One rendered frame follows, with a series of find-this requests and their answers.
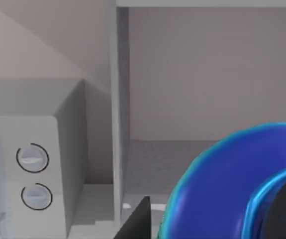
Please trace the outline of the microwave knob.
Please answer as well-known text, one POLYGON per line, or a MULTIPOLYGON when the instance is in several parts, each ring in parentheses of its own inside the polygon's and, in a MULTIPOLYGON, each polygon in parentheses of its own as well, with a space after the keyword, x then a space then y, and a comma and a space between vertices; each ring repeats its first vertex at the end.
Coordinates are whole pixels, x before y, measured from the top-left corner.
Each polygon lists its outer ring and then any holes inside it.
POLYGON ((34 211, 46 210, 53 202, 52 192, 43 184, 35 183, 21 190, 23 204, 34 211))
POLYGON ((46 149, 36 143, 19 148, 15 158, 21 169, 33 174, 44 171, 50 162, 46 149))

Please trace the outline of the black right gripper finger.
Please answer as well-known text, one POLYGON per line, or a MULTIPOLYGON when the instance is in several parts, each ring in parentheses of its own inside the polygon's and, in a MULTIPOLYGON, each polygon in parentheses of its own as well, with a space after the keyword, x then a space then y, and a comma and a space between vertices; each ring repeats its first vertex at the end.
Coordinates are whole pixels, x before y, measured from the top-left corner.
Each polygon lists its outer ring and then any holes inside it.
POLYGON ((113 239, 151 239, 151 203, 144 196, 113 239))

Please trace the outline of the grey cabinet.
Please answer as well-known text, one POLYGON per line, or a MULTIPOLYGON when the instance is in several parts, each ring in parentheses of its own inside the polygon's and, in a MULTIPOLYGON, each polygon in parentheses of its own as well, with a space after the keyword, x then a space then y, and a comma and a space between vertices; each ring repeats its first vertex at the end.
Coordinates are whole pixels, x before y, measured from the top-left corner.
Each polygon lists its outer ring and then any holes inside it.
POLYGON ((286 123, 286 0, 109 0, 114 211, 226 136, 286 123))

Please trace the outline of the pale microwave oven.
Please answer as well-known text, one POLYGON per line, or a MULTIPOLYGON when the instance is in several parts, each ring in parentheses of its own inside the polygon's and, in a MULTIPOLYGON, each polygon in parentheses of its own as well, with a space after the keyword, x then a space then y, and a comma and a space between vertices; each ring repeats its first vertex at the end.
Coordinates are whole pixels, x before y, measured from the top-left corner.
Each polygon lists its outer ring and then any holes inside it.
POLYGON ((0 79, 0 239, 67 239, 87 174, 85 84, 81 79, 0 79), (18 166, 16 152, 43 146, 40 173, 18 166), (21 190, 40 183, 52 204, 26 207, 21 190))

